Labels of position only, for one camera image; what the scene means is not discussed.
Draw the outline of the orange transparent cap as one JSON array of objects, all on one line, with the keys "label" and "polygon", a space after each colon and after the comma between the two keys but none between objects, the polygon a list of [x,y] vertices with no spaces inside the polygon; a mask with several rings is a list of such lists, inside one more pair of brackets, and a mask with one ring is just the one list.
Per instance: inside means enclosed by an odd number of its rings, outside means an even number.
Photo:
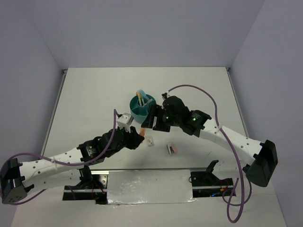
[{"label": "orange transparent cap", "polygon": [[141,128],[140,135],[141,136],[145,136],[145,132],[146,132],[146,129],[145,128]]}]

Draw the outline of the white staples box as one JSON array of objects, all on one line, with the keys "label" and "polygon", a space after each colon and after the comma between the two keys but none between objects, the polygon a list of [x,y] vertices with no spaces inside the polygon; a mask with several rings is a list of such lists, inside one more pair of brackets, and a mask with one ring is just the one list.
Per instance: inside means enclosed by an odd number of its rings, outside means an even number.
[{"label": "white staples box", "polygon": [[146,140],[146,143],[147,143],[147,146],[148,147],[151,147],[151,146],[153,146],[154,145],[154,141],[153,141],[153,138],[152,138],[152,136],[146,136],[145,137],[145,140]]}]

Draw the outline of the pink white stapler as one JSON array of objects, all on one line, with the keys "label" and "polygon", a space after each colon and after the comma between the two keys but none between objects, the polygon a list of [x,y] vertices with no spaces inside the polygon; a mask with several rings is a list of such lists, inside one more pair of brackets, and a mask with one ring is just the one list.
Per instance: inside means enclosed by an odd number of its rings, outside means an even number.
[{"label": "pink white stapler", "polygon": [[178,150],[174,143],[167,143],[167,150],[170,156],[177,154]]}]

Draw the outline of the green white pen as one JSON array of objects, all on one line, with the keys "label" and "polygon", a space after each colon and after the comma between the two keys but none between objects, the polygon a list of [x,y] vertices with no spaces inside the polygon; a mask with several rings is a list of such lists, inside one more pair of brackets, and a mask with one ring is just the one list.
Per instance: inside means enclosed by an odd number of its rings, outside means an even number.
[{"label": "green white pen", "polygon": [[142,106],[144,106],[145,102],[144,102],[144,97],[141,95],[141,102],[142,102]]}]

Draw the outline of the yellow pen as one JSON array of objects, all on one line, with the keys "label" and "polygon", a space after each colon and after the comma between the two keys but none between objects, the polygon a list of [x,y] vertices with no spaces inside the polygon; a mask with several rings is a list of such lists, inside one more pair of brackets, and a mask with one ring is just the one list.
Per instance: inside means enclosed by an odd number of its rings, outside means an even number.
[{"label": "yellow pen", "polygon": [[141,102],[141,99],[138,98],[138,103],[139,103],[139,106],[142,107],[142,102]]}]

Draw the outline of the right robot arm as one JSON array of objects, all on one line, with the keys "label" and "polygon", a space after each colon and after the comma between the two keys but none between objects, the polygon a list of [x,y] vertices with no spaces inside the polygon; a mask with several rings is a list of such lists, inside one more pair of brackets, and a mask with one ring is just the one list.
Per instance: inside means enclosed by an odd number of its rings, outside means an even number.
[{"label": "right robot arm", "polygon": [[200,110],[189,110],[176,97],[166,98],[162,105],[153,104],[143,128],[169,132],[171,127],[179,127],[184,133],[209,140],[232,152],[236,160],[244,166],[241,172],[253,184],[267,187],[278,164],[276,145],[270,140],[261,142],[243,136],[223,125]]}]

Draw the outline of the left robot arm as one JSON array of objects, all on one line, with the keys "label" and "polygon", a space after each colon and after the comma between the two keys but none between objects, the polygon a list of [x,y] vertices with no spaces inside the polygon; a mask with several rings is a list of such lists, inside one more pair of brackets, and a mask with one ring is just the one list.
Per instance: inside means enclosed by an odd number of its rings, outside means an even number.
[{"label": "left robot arm", "polygon": [[13,155],[0,170],[2,203],[24,204],[28,193],[37,189],[38,184],[47,185],[48,177],[73,169],[80,172],[76,184],[83,189],[89,188],[93,182],[92,175],[87,173],[89,166],[103,162],[123,148],[137,149],[143,141],[144,136],[132,126],[129,131],[124,128],[111,129],[102,136],[53,157],[36,155],[36,161],[20,162],[19,154]]}]

